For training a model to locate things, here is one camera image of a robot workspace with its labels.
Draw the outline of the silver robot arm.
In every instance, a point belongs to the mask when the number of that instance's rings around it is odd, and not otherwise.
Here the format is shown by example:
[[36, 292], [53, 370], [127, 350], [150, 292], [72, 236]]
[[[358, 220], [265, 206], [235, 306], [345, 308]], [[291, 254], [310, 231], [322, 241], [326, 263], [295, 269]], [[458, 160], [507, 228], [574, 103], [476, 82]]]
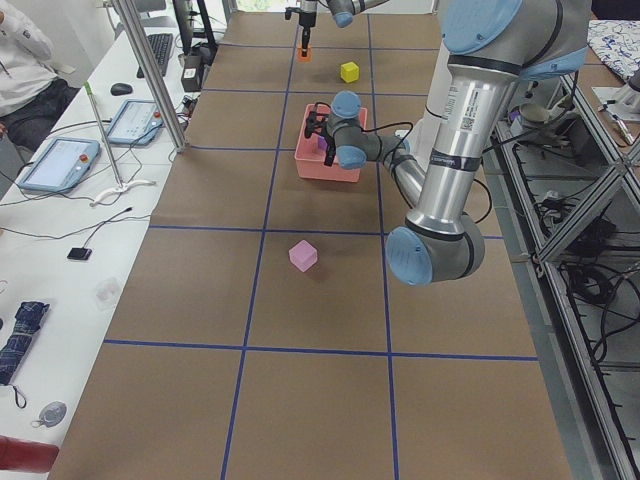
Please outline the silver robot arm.
[[439, 24], [452, 76], [427, 167], [404, 140], [367, 132], [351, 91], [333, 99], [328, 143], [345, 170], [379, 162], [410, 210], [388, 235], [386, 260], [408, 285], [464, 278], [481, 265], [484, 238], [464, 207], [500, 107], [520, 80], [584, 64], [589, 1], [444, 1]]
[[[339, 28], [350, 25], [356, 15], [384, 3], [386, 0], [325, 1], [326, 8]], [[287, 7], [285, 11], [286, 20], [289, 20], [293, 14], [298, 15], [298, 25], [302, 28], [300, 54], [303, 58], [309, 56], [311, 32], [316, 26], [319, 4], [320, 1], [297, 1], [295, 7]]]

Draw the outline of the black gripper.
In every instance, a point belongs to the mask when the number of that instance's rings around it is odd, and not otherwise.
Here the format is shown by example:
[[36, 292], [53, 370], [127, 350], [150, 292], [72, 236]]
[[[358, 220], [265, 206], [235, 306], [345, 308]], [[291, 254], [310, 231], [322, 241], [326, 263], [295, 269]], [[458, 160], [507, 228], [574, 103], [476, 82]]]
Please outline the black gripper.
[[333, 165], [336, 155], [337, 147], [335, 139], [329, 133], [322, 134], [322, 144], [324, 145], [324, 165]]
[[299, 0], [299, 25], [303, 27], [301, 36], [301, 52], [309, 51], [309, 43], [311, 38], [311, 28], [316, 25], [317, 18], [317, 1], [316, 0]]

